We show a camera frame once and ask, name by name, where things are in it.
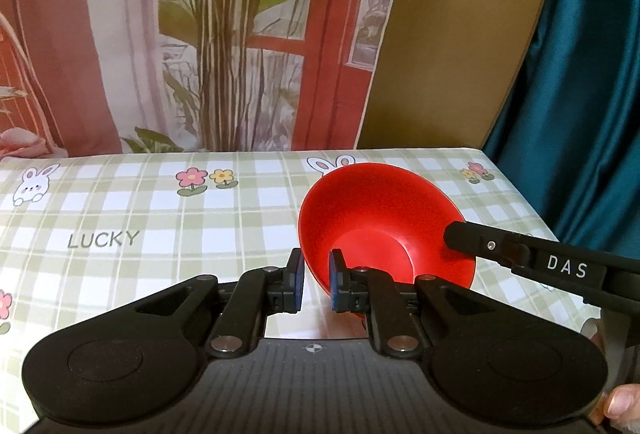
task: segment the yellow flower print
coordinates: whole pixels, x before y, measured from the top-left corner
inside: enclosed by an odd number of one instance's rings
[[[460,169],[460,174],[464,176],[469,183],[480,183],[478,175],[470,169]]]
[[[231,189],[238,185],[231,169],[216,169],[210,176],[219,189]]]

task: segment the red bowl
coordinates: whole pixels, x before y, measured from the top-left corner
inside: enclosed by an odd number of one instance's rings
[[[384,270],[397,283],[428,273],[469,288],[476,258],[444,243],[453,221],[464,221],[460,211],[423,177],[384,163],[357,163],[312,186],[300,208],[298,235],[327,293],[332,249],[342,249],[347,267]]]

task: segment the table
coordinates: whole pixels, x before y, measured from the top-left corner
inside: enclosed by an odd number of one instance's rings
[[[309,188],[342,163],[367,161],[430,180],[468,221],[555,239],[473,149],[2,160],[0,430],[18,433],[36,419],[20,366],[38,340],[195,275],[236,281],[252,268],[284,266],[298,245],[297,216]],[[599,316],[579,297],[484,259],[471,288],[574,330]],[[271,317],[267,335],[354,337],[364,329],[352,315],[331,313],[307,270],[302,311]]]

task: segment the hand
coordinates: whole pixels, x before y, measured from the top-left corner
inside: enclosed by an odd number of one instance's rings
[[[599,333],[591,336],[591,341],[604,351]],[[640,384],[619,385],[608,395],[603,394],[590,419],[592,423],[599,425],[606,417],[620,425],[639,421]]]

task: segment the metal pin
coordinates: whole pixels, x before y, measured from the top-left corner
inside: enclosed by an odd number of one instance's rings
[[[231,335],[214,338],[211,341],[211,347],[221,353],[233,353],[242,347],[242,340]]]
[[[397,337],[391,337],[386,342],[386,345],[394,351],[404,353],[415,350],[415,348],[420,345],[420,342],[418,342],[417,338],[410,337],[409,335],[398,335]]]

